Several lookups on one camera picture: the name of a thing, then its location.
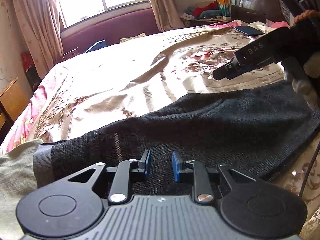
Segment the gray cloth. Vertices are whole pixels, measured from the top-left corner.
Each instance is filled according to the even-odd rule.
[[[37,178],[37,186],[41,188],[54,182],[51,166],[51,148],[53,144],[42,144],[33,155],[34,174]]]
[[[96,162],[116,166],[139,159],[151,149],[150,180],[134,184],[133,192],[190,194],[189,185],[174,182],[173,150],[185,160],[228,163],[270,179],[299,156],[319,123],[320,113],[311,111],[286,81],[252,90],[192,93],[158,111],[55,144],[50,165],[57,180]]]
[[[222,11],[220,10],[207,10],[207,11],[203,11],[200,16],[199,19],[212,19],[215,18],[216,16],[221,16],[222,15]]]
[[[37,189],[32,156],[41,143],[41,139],[28,141],[0,156],[0,238],[3,240],[18,240],[23,236],[16,219],[16,205],[20,198]]]

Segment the bed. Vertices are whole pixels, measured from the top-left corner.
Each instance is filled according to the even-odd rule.
[[[7,153],[24,142],[37,138],[47,143],[76,138],[117,120],[159,110],[187,93],[254,89],[282,80],[283,68],[276,64],[232,80],[213,79],[214,69],[254,39],[231,28],[240,25],[247,23],[235,20],[154,34],[81,54],[56,65],[0,146],[0,162],[10,163]],[[262,22],[250,26],[264,33],[274,30]],[[320,135],[294,165],[273,182],[297,194],[319,140]],[[3,240],[18,239],[22,235],[14,208],[23,195],[34,189],[32,159],[12,165],[10,177],[1,173],[0,202],[5,207],[0,215]],[[303,199],[308,218],[300,236],[316,239],[320,232],[317,161]]]

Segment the black phone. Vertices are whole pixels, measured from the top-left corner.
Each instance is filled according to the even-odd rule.
[[[247,34],[248,36],[259,36],[264,34],[262,31],[252,28],[250,26],[238,26],[234,28],[244,34]]]

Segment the dark gray fabric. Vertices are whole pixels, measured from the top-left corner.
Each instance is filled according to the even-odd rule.
[[[60,179],[96,162],[115,166],[152,151],[150,180],[134,193],[189,194],[174,182],[172,151],[208,166],[228,163],[270,178],[295,160],[320,121],[304,99],[281,81],[253,90],[188,94],[144,116],[114,122],[52,147],[51,165]]]
[[[38,188],[54,182],[53,169],[51,165],[51,148],[53,145],[65,142],[65,140],[55,143],[43,143],[39,145],[33,154],[33,173],[37,180]]]

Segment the curtain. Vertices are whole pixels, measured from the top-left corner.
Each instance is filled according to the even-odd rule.
[[[156,23],[161,31],[184,28],[173,0],[150,0]]]
[[[18,22],[40,78],[63,54],[58,0],[13,0]]]

